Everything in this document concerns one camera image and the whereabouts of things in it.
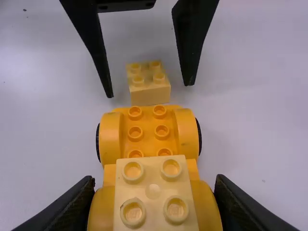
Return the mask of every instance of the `lego duplo brick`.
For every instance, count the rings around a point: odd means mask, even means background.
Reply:
[[[99,128],[102,165],[119,158],[183,154],[199,155],[199,135],[193,112],[178,105],[133,106],[105,113]]]
[[[168,103],[171,85],[160,61],[126,65],[131,105]]]
[[[197,231],[183,155],[118,159],[114,231]]]

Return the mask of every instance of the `white background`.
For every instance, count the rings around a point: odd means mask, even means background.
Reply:
[[[85,175],[101,187],[95,131],[129,106],[125,64],[162,59],[171,103],[203,132],[201,178],[218,173],[308,229],[308,14],[305,0],[221,0],[196,84],[184,87],[171,9],[100,14],[115,97],[58,0],[0,1],[0,230],[29,219]]]

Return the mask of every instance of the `plastic toy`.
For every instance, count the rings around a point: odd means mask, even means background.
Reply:
[[[118,159],[114,230],[199,230],[184,155]]]
[[[170,101],[171,85],[160,61],[126,65],[131,105],[149,106]]]
[[[143,170],[138,168],[135,163],[142,165]],[[133,167],[133,169],[125,169],[125,166]],[[162,169],[164,168],[165,172],[171,173],[171,179],[169,174],[163,173]],[[139,174],[137,177],[126,177],[126,179],[123,177],[125,173],[132,176],[131,174],[138,172],[143,172],[143,174]],[[175,223],[168,221],[169,218],[164,215],[164,205],[166,201],[171,200],[172,196],[186,202],[189,218],[184,219],[184,210],[175,209],[172,213],[174,216],[177,211],[183,211],[183,216],[178,216],[178,219],[175,218]],[[142,206],[138,206],[140,201],[145,207],[146,218],[141,217],[140,209],[142,209]],[[132,225],[131,228],[125,225],[127,221],[124,219],[123,222],[120,215],[121,209],[123,211],[130,202],[133,203],[133,211],[128,212],[127,216],[131,219],[135,218],[135,223],[128,223],[128,226]],[[177,207],[177,202],[180,202],[180,200],[176,199],[174,202],[174,206]],[[140,224],[142,225],[139,228],[133,227]],[[88,231],[134,229],[149,231],[222,230],[214,195],[210,187],[200,180],[195,159],[185,160],[183,155],[127,158],[117,160],[116,164],[105,165],[103,187],[97,190],[91,203]]]
[[[103,167],[120,158],[183,154],[198,159],[202,147],[193,112],[178,105],[133,106],[105,113],[96,142]]]

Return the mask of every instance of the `black tire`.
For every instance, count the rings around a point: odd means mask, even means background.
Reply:
[[[100,148],[99,148],[99,131],[100,131],[100,124],[97,125],[96,128],[96,137],[95,137],[95,143],[96,143],[96,154],[99,162],[101,162],[101,157],[100,157]]]
[[[199,136],[199,156],[200,156],[201,150],[202,150],[202,135],[201,135],[200,124],[199,124],[197,118],[195,118],[195,119],[196,119],[196,124],[197,124],[197,128],[198,128],[198,136]]]

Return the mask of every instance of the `white table surface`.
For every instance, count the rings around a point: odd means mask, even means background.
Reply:
[[[162,59],[171,102],[203,133],[198,167],[226,175],[277,216],[308,229],[308,3],[221,0],[196,84],[184,87],[171,9],[100,14],[115,97],[107,99],[58,0],[0,1],[0,230],[29,219],[85,175],[101,187],[95,131],[129,106],[125,64]]]

